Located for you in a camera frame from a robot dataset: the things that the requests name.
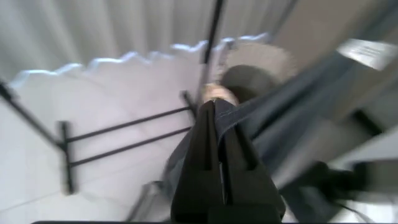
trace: clothing tag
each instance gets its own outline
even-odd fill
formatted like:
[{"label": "clothing tag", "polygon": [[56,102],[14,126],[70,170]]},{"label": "clothing tag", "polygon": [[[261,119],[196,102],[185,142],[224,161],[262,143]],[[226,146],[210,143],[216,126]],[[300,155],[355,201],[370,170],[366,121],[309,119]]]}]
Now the clothing tag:
[{"label": "clothing tag", "polygon": [[345,57],[381,71],[398,54],[398,46],[385,42],[350,39],[339,46],[337,51]]}]

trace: white curtain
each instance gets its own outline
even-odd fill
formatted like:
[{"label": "white curtain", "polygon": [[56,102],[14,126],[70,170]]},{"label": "white curtain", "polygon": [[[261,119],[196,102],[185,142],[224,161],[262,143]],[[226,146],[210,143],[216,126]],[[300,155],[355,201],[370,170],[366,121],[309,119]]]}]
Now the white curtain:
[{"label": "white curtain", "polygon": [[[215,0],[2,0],[0,77],[205,44]],[[272,34],[291,0],[229,0],[219,38]]]}]

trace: metal frame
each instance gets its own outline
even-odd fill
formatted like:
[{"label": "metal frame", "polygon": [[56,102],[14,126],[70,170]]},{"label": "metal frame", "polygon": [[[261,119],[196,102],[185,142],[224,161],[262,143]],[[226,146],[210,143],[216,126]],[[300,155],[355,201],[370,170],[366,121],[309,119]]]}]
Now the metal frame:
[{"label": "metal frame", "polygon": [[35,118],[26,108],[24,108],[22,105],[20,105],[17,101],[15,101],[15,97],[11,95],[11,92],[7,89],[6,85],[0,81],[0,96],[9,104],[9,106],[14,109],[14,111],[21,116],[23,120],[26,121],[28,125],[30,125],[34,130],[36,130],[44,139],[46,139],[52,146],[55,146],[56,148],[60,149],[63,152],[64,158],[63,158],[63,170],[64,170],[64,177],[63,177],[63,186],[64,186],[64,192],[67,195],[74,194],[77,192],[77,187],[76,187],[76,179],[75,175],[73,172],[74,167],[86,164],[87,162],[92,162],[98,159],[102,159],[107,156],[112,156],[120,152],[124,152],[129,149],[134,149],[135,147],[143,146],[145,144],[149,144],[154,141],[158,141],[161,139],[165,139],[167,137],[174,136],[176,134],[184,133],[186,131],[189,131],[191,127],[179,129],[176,131],[172,131],[167,134],[163,134],[154,138],[146,139],[141,142],[137,142],[134,144],[130,144],[128,146],[124,146],[118,149],[113,149],[109,152],[104,152],[102,154],[98,154],[86,159],[82,159],[79,161],[74,161],[73,160],[73,153],[72,153],[72,143],[75,141],[83,140],[86,138],[90,138],[93,136],[97,136],[100,134],[108,133],[110,131],[115,131],[118,129],[126,128],[129,126],[133,126],[135,124],[140,124],[146,121],[151,121],[153,119],[157,118],[162,118],[164,116],[168,116],[171,114],[183,112],[183,111],[191,111],[192,115],[196,114],[196,111],[193,110],[192,106],[192,101],[190,97],[188,96],[188,93],[183,93],[183,99],[186,101],[186,104],[188,106],[179,108],[176,110],[172,111],[167,111],[164,113],[156,114],[153,116],[149,116],[146,118],[141,118],[135,121],[130,121],[124,124],[119,124],[115,125],[109,128],[104,128],[98,131],[93,131],[91,133],[87,134],[82,134],[80,136],[74,136],[72,137],[70,133],[70,126],[71,124],[68,121],[59,121],[58,122],[58,129],[59,129],[59,139],[53,137],[49,131],[47,131],[44,128],[44,125],[42,125],[37,118]]}]

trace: black cable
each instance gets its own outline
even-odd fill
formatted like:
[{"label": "black cable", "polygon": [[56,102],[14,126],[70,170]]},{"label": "black cable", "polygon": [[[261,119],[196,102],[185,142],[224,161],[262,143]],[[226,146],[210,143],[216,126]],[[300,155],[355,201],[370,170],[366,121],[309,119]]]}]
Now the black cable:
[{"label": "black cable", "polygon": [[371,218],[369,218],[367,215],[353,209],[350,207],[347,207],[346,205],[340,204],[340,203],[335,203],[336,205],[340,206],[341,208],[345,208],[351,212],[353,212],[355,215],[359,216],[365,223],[374,223],[374,220],[372,220]]}]

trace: black metal rack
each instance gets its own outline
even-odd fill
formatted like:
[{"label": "black metal rack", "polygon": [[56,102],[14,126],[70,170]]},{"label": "black metal rack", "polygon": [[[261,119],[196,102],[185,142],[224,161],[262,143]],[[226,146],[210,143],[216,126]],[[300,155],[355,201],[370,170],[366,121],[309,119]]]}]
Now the black metal rack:
[{"label": "black metal rack", "polygon": [[172,131],[170,133],[163,134],[163,135],[160,135],[160,136],[157,136],[154,138],[146,139],[141,142],[130,144],[128,146],[124,146],[124,147],[121,147],[118,149],[113,149],[112,151],[98,154],[98,155],[95,155],[95,156],[92,156],[92,157],[89,157],[86,159],[82,159],[79,161],[73,160],[73,153],[72,153],[71,148],[72,148],[72,143],[75,141],[79,141],[79,140],[90,138],[90,137],[97,136],[100,134],[108,133],[110,131],[115,131],[118,129],[126,128],[129,126],[135,125],[135,124],[143,123],[143,122],[150,121],[150,120],[157,119],[157,118],[162,118],[164,116],[168,116],[168,115],[183,112],[183,111],[190,111],[193,118],[195,118],[196,112],[197,112],[196,105],[200,102],[202,86],[208,81],[208,73],[210,70],[209,61],[210,61],[210,57],[211,57],[211,50],[213,48],[213,44],[215,41],[216,28],[217,28],[218,21],[220,19],[222,6],[223,6],[223,0],[217,0],[216,4],[215,4],[214,13],[213,13],[212,25],[210,27],[210,33],[209,33],[209,38],[208,38],[209,41],[208,41],[207,49],[203,56],[203,63],[205,64],[205,66],[203,68],[200,83],[198,86],[198,91],[197,91],[198,95],[196,98],[196,103],[193,102],[192,97],[190,96],[190,94],[187,91],[182,92],[182,98],[187,105],[186,107],[178,108],[176,110],[167,111],[167,112],[160,113],[160,114],[156,114],[156,115],[149,116],[146,118],[141,118],[141,119],[138,119],[135,121],[130,121],[130,122],[127,122],[124,124],[119,124],[116,126],[102,129],[102,130],[93,131],[91,133],[83,134],[80,136],[72,136],[72,134],[70,133],[71,124],[68,121],[59,121],[58,129],[59,129],[60,137],[55,138],[50,134],[49,131],[47,131],[44,128],[44,125],[42,125],[40,123],[40,121],[29,112],[29,110],[24,108],[21,104],[19,104],[16,101],[16,97],[13,96],[11,94],[11,91],[9,91],[7,89],[6,84],[4,82],[0,81],[0,96],[9,104],[9,106],[12,109],[14,109],[14,111],[17,114],[19,114],[21,116],[21,118],[23,120],[26,121],[26,123],[28,125],[30,125],[34,130],[36,130],[52,146],[56,147],[57,149],[60,149],[63,152],[63,155],[64,155],[64,158],[63,158],[64,177],[63,177],[63,179],[64,179],[64,186],[65,186],[64,192],[67,195],[74,194],[77,192],[76,179],[75,179],[75,175],[73,172],[74,167],[82,165],[82,164],[86,164],[87,162],[102,159],[107,156],[112,156],[117,153],[129,150],[129,149],[134,149],[135,147],[143,146],[145,144],[149,144],[154,141],[165,139],[165,138],[174,136],[176,134],[184,133],[191,129],[191,127],[179,129],[179,130]]}]

